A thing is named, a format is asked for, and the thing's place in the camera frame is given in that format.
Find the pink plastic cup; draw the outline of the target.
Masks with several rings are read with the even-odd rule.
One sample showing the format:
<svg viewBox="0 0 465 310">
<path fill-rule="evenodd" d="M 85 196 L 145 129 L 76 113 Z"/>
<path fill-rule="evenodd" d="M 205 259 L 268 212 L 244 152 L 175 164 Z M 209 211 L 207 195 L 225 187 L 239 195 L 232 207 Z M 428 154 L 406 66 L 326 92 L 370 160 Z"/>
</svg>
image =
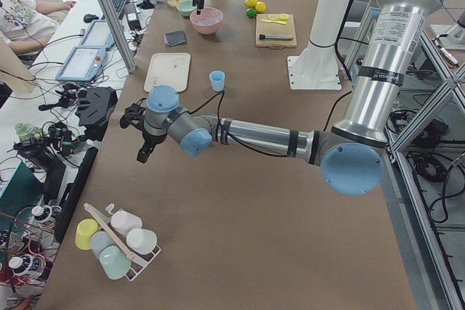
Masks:
<svg viewBox="0 0 465 310">
<path fill-rule="evenodd" d="M 125 210 L 116 211 L 110 219 L 110 224 L 124 238 L 133 229 L 142 228 L 142 219 Z"/>
</svg>

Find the light blue plastic cup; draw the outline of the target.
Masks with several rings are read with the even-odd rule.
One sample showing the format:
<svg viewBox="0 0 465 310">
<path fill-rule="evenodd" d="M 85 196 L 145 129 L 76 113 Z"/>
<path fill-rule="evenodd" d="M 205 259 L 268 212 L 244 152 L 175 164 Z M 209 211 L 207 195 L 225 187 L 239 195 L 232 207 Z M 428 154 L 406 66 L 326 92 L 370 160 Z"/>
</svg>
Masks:
<svg viewBox="0 0 465 310">
<path fill-rule="evenodd" d="M 211 87 L 215 92 L 223 91 L 225 88 L 225 73 L 222 70 L 214 70 L 209 73 Z"/>
</svg>

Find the white plastic cup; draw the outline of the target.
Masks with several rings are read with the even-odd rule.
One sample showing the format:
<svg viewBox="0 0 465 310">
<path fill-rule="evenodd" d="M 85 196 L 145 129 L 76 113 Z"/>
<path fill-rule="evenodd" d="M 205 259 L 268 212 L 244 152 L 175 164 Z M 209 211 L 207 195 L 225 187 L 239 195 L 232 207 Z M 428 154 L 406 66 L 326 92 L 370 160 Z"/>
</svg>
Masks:
<svg viewBox="0 0 465 310">
<path fill-rule="evenodd" d="M 135 228 L 126 236 L 126 244 L 135 252 L 147 255 L 156 247 L 158 237 L 156 233 L 149 229 Z"/>
</svg>

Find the yellow plastic cup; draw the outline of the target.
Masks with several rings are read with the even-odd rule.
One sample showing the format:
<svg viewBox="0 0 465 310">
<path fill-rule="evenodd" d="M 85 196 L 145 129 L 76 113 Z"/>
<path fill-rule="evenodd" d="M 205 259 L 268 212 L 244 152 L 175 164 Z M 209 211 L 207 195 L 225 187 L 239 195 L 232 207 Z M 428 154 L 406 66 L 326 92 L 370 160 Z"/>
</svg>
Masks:
<svg viewBox="0 0 465 310">
<path fill-rule="evenodd" d="M 99 232 L 100 225 L 94 219 L 84 219 L 76 227 L 75 245 L 80 250 L 90 250 L 90 240 Z"/>
</svg>

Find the mint green bowl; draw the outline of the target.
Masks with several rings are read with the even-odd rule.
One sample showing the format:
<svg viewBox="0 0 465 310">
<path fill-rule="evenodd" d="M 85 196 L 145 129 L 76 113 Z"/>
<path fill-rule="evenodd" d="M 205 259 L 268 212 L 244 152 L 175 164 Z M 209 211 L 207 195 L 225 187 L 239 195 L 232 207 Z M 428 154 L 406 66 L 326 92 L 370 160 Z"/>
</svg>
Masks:
<svg viewBox="0 0 465 310">
<path fill-rule="evenodd" d="M 177 11 L 181 16 L 188 18 L 196 10 L 191 0 L 181 1 L 177 4 Z"/>
</svg>

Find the pink bowl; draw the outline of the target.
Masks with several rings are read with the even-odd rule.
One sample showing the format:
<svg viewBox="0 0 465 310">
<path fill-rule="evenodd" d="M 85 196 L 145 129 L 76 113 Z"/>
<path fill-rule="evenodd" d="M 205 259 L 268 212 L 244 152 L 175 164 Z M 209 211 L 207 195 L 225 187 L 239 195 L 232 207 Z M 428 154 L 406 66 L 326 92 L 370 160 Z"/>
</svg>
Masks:
<svg viewBox="0 0 465 310">
<path fill-rule="evenodd" d="M 190 22 L 193 28 L 200 34 L 209 35 L 215 33 L 222 24 L 223 13 L 213 7 L 206 7 L 198 14 L 196 11 L 190 14 Z"/>
</svg>

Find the yellow lemon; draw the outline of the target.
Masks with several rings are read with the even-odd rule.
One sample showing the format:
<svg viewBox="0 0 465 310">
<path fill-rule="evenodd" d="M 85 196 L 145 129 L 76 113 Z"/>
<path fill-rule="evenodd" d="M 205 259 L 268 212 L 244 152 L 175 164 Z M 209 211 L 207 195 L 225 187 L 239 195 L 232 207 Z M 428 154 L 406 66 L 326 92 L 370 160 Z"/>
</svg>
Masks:
<svg viewBox="0 0 465 310">
<path fill-rule="evenodd" d="M 266 12 L 266 3 L 263 1 L 258 1 L 254 7 L 257 13 L 265 13 Z"/>
<path fill-rule="evenodd" d="M 256 4 L 258 3 L 258 0 L 245 0 L 244 5 L 247 8 L 255 8 Z"/>
</svg>

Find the yellow lemon lower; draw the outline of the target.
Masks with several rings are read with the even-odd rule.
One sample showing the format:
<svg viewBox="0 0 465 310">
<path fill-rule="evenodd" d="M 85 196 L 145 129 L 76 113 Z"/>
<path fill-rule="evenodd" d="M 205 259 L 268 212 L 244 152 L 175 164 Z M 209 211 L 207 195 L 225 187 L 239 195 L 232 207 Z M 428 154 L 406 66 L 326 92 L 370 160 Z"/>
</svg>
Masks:
<svg viewBox="0 0 465 310">
<path fill-rule="evenodd" d="M 254 7 L 257 13 L 265 13 L 266 12 L 266 3 L 263 1 L 258 1 Z"/>
</svg>

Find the black monitor bar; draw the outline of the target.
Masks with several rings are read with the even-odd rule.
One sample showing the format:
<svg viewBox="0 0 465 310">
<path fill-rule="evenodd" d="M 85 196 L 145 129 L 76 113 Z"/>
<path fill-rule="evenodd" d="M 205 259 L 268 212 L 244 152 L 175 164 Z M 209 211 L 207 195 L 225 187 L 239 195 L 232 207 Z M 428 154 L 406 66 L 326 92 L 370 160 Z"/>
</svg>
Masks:
<svg viewBox="0 0 465 310">
<path fill-rule="evenodd" d="M 97 153 L 98 149 L 96 147 L 90 147 L 86 151 L 84 159 L 78 168 L 78 173 L 76 174 L 74 182 L 68 185 L 69 189 L 66 192 L 66 195 L 63 196 L 63 204 L 60 204 L 62 210 L 57 218 L 57 223 L 54 228 L 55 242 L 63 242 L 76 206 L 80 200 L 87 179 L 89 178 Z"/>
</svg>

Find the steel muddler black tip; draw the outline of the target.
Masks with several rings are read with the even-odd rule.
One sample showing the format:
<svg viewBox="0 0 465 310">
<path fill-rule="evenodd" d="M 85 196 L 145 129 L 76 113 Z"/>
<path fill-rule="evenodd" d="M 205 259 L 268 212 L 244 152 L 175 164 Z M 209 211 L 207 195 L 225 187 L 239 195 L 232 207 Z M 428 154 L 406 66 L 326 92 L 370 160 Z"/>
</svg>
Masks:
<svg viewBox="0 0 465 310">
<path fill-rule="evenodd" d="M 272 40 L 272 41 L 292 41 L 294 36 L 289 35 L 272 35 L 272 34 L 259 34 L 259 40 Z"/>
</svg>

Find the cream rabbit serving tray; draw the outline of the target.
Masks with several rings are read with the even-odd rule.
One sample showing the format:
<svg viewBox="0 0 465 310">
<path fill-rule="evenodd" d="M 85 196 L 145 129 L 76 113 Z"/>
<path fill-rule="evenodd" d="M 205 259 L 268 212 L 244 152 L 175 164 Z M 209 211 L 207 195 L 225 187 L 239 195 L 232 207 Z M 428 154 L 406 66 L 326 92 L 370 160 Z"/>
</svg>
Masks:
<svg viewBox="0 0 465 310">
<path fill-rule="evenodd" d="M 152 55 L 143 89 L 149 92 L 153 87 L 167 85 L 177 92 L 187 88 L 190 69 L 190 54 L 155 53 Z"/>
</svg>

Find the yellow plastic knife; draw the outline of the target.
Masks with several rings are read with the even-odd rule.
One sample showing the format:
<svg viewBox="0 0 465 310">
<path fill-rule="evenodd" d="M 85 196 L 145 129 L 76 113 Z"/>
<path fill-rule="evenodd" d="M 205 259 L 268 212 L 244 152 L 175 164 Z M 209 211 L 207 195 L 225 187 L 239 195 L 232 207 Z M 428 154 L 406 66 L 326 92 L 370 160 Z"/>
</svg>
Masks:
<svg viewBox="0 0 465 310">
<path fill-rule="evenodd" d="M 263 22 L 263 23 L 273 23 L 273 24 L 279 24 L 279 25 L 287 25 L 288 24 L 287 21 L 282 21 L 282 20 L 270 20 L 270 19 L 264 19 L 264 18 L 260 18 L 259 20 L 261 22 Z"/>
</svg>

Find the blue teach pendant far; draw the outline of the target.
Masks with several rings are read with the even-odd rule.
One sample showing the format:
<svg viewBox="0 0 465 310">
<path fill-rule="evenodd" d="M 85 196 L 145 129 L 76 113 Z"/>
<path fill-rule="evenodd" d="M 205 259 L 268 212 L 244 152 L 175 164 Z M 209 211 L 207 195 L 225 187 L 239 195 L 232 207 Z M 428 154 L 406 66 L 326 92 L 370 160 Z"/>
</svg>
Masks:
<svg viewBox="0 0 465 310">
<path fill-rule="evenodd" d="M 115 41 L 110 32 L 110 27 L 105 20 L 93 20 L 81 40 L 80 45 L 103 46 L 110 49 Z"/>
</svg>

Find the brown paper table cover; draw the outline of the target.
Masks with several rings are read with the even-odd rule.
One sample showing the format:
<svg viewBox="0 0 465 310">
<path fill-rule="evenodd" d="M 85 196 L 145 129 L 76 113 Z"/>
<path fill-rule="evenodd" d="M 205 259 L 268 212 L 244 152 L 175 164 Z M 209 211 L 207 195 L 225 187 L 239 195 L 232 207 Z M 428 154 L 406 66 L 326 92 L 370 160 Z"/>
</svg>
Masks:
<svg viewBox="0 0 465 310">
<path fill-rule="evenodd" d="M 295 18 L 304 47 L 318 0 L 265 0 Z M 293 91 L 285 49 L 259 49 L 244 0 L 206 0 L 225 20 L 201 36 L 176 12 L 158 8 L 126 80 L 86 187 L 60 246 L 40 309 L 414 309 L 380 189 L 351 197 L 298 158 L 271 158 L 213 144 L 191 157 L 172 139 L 139 163 L 141 133 L 122 129 L 125 108 L 144 95 L 163 35 L 182 29 L 190 53 L 187 109 L 212 95 L 209 73 L 223 70 L 222 116 L 286 129 L 321 129 L 335 91 Z M 161 253 L 134 281 L 110 280 L 75 245 L 83 204 L 114 203 L 158 235 Z"/>
</svg>

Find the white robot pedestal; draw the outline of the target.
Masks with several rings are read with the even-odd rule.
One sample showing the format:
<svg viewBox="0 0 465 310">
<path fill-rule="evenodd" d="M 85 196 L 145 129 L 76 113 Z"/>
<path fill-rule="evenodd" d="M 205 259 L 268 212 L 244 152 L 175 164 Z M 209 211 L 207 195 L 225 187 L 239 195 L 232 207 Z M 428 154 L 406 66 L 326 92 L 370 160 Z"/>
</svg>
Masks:
<svg viewBox="0 0 465 310">
<path fill-rule="evenodd" d="M 293 90 L 340 90 L 336 40 L 350 0 L 319 0 L 307 48 L 288 57 Z"/>
</svg>

